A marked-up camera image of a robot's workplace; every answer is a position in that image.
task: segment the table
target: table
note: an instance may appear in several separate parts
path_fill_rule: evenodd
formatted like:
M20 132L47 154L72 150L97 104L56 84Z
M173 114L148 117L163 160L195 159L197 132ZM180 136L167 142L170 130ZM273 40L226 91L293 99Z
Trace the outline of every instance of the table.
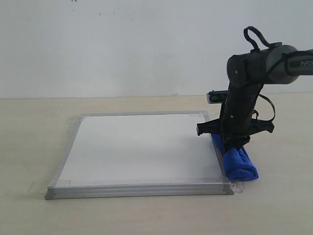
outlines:
M263 235L313 230L313 94L273 94L275 130L246 146L260 179L235 195L45 201L81 113L208 110L205 96L0 100L0 234ZM269 104L257 103L261 119Z

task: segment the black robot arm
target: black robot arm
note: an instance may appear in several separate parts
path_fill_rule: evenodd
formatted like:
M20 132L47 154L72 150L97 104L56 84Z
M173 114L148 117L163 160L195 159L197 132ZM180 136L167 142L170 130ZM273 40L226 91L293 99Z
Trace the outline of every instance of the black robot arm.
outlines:
M248 35L255 33L267 49L260 50ZM261 32L249 26L244 29L244 37L253 46L250 53L233 55L227 62L229 86L227 91L208 93L210 103L222 103L218 119L197 124L198 136L203 133L221 135L224 149L242 148L250 141L250 136L262 131L273 132L270 120L259 120L255 111L257 98L265 84L290 84L300 75L313 75L313 50L298 51L281 42L269 44Z

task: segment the blue towel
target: blue towel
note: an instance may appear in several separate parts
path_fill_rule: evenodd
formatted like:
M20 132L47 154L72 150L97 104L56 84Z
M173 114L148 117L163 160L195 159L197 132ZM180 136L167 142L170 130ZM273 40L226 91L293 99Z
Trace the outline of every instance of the blue towel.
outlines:
M212 134L213 141L221 152L223 143L220 135ZM252 181L259 178L258 171L252 164L246 150L242 147L228 150L223 156L225 175L231 181Z

